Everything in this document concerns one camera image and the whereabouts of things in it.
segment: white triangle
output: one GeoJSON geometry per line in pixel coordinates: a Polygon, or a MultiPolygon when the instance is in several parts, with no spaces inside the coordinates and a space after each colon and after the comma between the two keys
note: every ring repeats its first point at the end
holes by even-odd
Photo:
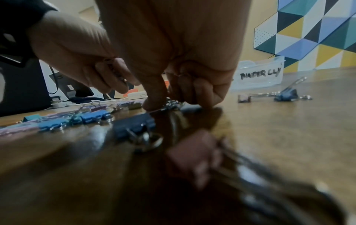
{"type": "Polygon", "coordinates": [[[254,48],[267,41],[277,33],[278,12],[255,29],[254,48]]]}
{"type": "Polygon", "coordinates": [[[305,37],[323,18],[326,0],[318,0],[304,16],[302,37],[305,37]]]}
{"type": "Polygon", "coordinates": [[[307,71],[315,69],[316,58],[318,57],[319,45],[309,52],[304,58],[299,60],[298,71],[307,71]]]}
{"type": "Polygon", "coordinates": [[[299,40],[300,40],[300,38],[289,37],[289,36],[277,34],[276,35],[276,51],[275,52],[276,53],[281,52],[299,40]]]}
{"type": "Polygon", "coordinates": [[[353,0],[338,0],[325,17],[349,18],[353,0]]]}
{"type": "Polygon", "coordinates": [[[328,59],[326,62],[318,66],[316,69],[321,70],[321,69],[331,69],[331,68],[340,67],[343,54],[344,51],[341,51],[340,53],[336,54],[334,57],[328,59]]]}

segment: black cable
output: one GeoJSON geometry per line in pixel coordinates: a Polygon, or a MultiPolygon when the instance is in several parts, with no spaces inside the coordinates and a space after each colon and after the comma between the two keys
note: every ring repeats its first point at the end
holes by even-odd
{"type": "Polygon", "coordinates": [[[51,69],[52,71],[52,75],[53,75],[53,79],[55,80],[55,83],[56,83],[56,87],[57,87],[57,90],[53,93],[49,93],[50,95],[54,95],[55,93],[58,92],[58,79],[57,79],[57,76],[55,75],[55,72],[53,71],[53,68],[51,66],[49,66],[49,68],[51,69]]]}

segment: black sleeve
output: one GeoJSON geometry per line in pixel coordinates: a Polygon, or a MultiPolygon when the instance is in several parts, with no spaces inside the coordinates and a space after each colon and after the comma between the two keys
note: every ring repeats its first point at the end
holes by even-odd
{"type": "MultiPolygon", "coordinates": [[[[50,10],[55,9],[42,0],[0,0],[0,54],[34,57],[26,29],[50,10]]],[[[0,56],[0,61],[11,63],[3,56],[0,56]]]]}

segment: plastic container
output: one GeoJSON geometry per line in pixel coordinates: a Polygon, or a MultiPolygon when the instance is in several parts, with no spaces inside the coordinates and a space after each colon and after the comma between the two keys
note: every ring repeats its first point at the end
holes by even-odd
{"type": "Polygon", "coordinates": [[[278,85],[282,82],[284,56],[258,62],[241,61],[234,73],[230,90],[243,90],[278,85]]]}

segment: brown tabletop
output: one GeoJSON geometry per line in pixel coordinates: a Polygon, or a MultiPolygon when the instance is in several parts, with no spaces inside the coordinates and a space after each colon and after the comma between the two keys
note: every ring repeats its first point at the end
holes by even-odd
{"type": "Polygon", "coordinates": [[[199,128],[227,136],[236,150],[291,179],[324,182],[355,211],[355,74],[355,68],[299,72],[285,75],[282,85],[249,91],[282,90],[307,76],[297,90],[311,101],[265,98],[238,104],[235,92],[212,110],[155,114],[164,142],[141,155],[117,141],[110,125],[5,143],[0,146],[0,224],[236,224],[246,212],[233,198],[214,185],[197,193],[165,173],[167,148],[199,128]]]}

